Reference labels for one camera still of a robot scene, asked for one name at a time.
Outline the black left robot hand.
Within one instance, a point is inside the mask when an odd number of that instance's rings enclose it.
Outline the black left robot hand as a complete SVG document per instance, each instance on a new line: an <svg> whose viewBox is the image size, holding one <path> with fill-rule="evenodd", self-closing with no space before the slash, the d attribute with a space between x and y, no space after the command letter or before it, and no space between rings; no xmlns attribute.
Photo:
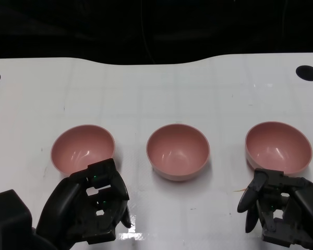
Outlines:
<svg viewBox="0 0 313 250"><path fill-rule="evenodd" d="M131 227L126 185L112 158L64 178L47 200L36 228L57 249L116 239L115 228Z"/></svg>

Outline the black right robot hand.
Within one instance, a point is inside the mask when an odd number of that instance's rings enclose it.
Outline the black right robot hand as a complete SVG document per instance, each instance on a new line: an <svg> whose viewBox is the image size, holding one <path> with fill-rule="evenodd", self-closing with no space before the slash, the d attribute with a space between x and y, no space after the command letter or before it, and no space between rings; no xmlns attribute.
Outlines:
<svg viewBox="0 0 313 250"><path fill-rule="evenodd" d="M237 211L247 214L247 233L259 222L263 241L313 249L313 183L309 180L257 168Z"/></svg>

